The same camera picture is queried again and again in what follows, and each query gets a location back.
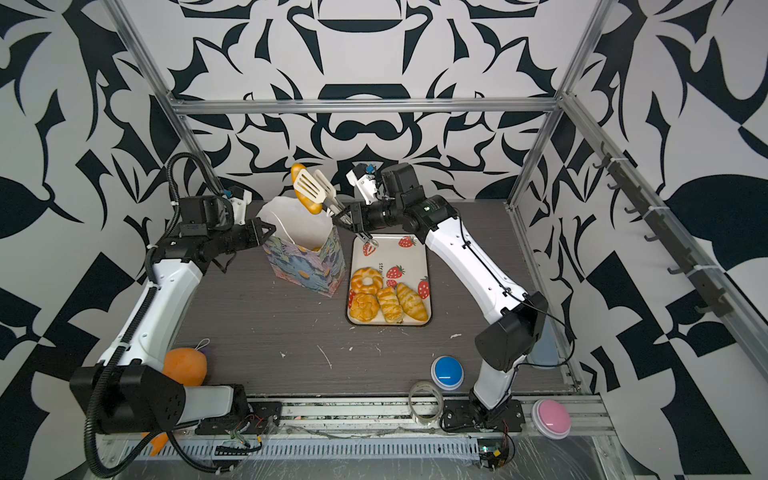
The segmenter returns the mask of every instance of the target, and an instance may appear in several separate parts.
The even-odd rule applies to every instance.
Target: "wall hook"
[[[606,168],[611,161],[608,159],[608,155],[605,154],[603,160],[599,164],[592,164],[594,168]]]

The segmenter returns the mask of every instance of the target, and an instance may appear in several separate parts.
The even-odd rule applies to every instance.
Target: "blue button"
[[[441,356],[432,364],[432,380],[443,390],[456,390],[464,380],[462,364],[452,356]]]

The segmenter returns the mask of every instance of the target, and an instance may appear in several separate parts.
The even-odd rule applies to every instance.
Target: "dark wood tabletop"
[[[249,215],[263,205],[254,202]],[[533,285],[501,201],[459,202],[467,229],[485,252],[527,290]],[[472,295],[427,250],[432,319],[425,326],[353,326],[346,319],[354,235],[340,231],[346,280],[327,298],[275,277],[263,250],[239,252],[224,275],[211,266],[195,294],[175,346],[210,339],[206,384],[241,383],[269,396],[391,395],[430,379],[434,358],[454,356],[468,392],[481,358],[475,335],[488,326]],[[558,370],[521,369],[515,392],[564,392]]]

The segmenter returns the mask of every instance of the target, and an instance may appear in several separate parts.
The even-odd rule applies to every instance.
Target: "croissant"
[[[379,305],[382,307],[384,320],[387,323],[397,323],[402,320],[402,307],[395,295],[395,289],[388,286],[379,290],[376,296],[379,298]]]
[[[369,293],[358,293],[352,299],[349,314],[361,322],[370,322],[379,313],[379,302]]]
[[[400,306],[403,310],[413,319],[419,322],[426,322],[429,320],[427,309],[424,306],[424,302],[410,287],[404,283],[397,284],[397,299],[400,301]]]

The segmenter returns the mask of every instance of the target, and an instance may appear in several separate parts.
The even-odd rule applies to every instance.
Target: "purple object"
[[[550,439],[564,439],[571,433],[571,415],[554,400],[541,399],[534,403],[531,418],[538,431]]]

